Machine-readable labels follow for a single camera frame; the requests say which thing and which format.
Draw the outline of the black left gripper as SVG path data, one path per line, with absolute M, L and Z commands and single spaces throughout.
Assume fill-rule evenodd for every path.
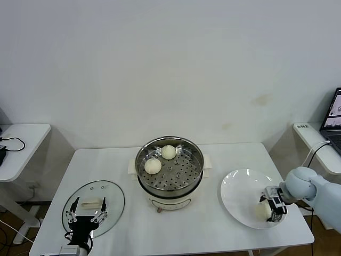
M 95 216 L 76 216 L 79 197 L 71 204 L 69 210 L 66 211 L 66 217 L 69 222 L 69 228 L 72 231 L 71 242 L 73 244 L 85 244 L 88 242 L 90 233 L 99 227 L 107 218 L 106 198 L 103 198 L 101 209 L 96 211 Z

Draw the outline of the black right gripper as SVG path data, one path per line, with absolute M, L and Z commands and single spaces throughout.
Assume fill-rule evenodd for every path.
M 259 202 L 266 200 L 266 197 L 261 196 Z M 270 203 L 271 208 L 271 215 L 266 220 L 267 222 L 280 222 L 282 217 L 288 213 L 287 207 L 284 204 L 274 204 L 273 202 Z

